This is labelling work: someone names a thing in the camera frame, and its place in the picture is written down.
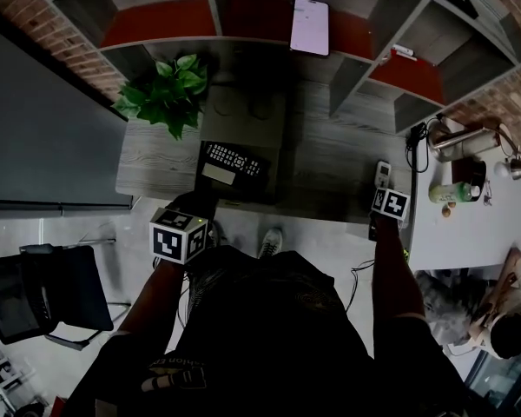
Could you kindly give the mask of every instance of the green bottle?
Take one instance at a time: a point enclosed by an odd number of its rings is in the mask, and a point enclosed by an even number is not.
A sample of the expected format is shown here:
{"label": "green bottle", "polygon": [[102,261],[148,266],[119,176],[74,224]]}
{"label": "green bottle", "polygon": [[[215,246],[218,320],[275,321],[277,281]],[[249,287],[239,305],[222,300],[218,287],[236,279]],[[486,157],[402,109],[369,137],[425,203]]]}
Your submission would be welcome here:
{"label": "green bottle", "polygon": [[432,202],[469,202],[480,195],[480,188],[467,182],[457,182],[451,185],[437,185],[428,190]]}

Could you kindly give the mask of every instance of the phone screen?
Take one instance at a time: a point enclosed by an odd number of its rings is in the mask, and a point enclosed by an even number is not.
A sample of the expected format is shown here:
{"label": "phone screen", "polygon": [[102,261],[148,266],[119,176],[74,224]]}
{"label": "phone screen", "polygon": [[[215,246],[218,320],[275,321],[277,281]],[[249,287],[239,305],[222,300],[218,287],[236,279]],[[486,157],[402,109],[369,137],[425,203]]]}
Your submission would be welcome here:
{"label": "phone screen", "polygon": [[290,48],[328,56],[328,5],[313,0],[295,0]]}

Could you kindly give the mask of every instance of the fiducial marker cube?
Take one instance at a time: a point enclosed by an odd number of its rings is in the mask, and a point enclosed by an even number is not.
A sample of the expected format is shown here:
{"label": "fiducial marker cube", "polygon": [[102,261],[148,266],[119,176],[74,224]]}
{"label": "fiducial marker cube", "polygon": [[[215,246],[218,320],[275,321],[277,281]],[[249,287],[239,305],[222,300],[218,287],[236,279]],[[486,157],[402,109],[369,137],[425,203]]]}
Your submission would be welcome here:
{"label": "fiducial marker cube", "polygon": [[404,221],[411,197],[391,189],[377,189],[371,209],[381,215]]}
{"label": "fiducial marker cube", "polygon": [[207,232],[207,219],[159,208],[150,220],[150,253],[186,264],[206,248]]}

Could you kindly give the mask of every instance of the gray wall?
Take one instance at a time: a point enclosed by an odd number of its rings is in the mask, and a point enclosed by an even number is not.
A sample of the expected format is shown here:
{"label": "gray wall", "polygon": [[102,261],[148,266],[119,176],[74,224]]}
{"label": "gray wall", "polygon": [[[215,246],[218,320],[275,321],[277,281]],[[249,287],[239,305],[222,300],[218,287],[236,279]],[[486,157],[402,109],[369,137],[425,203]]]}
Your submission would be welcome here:
{"label": "gray wall", "polygon": [[0,35],[0,201],[129,205],[126,125]]}

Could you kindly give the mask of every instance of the white shoe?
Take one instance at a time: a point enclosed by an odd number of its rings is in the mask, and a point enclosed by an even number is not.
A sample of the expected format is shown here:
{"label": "white shoe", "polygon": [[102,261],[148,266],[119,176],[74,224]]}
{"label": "white shoe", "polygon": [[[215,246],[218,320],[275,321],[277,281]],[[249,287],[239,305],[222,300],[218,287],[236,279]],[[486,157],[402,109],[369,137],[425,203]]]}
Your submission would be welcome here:
{"label": "white shoe", "polygon": [[271,228],[264,235],[262,245],[260,246],[259,259],[274,256],[281,251],[281,245],[284,242],[284,237],[279,228]]}

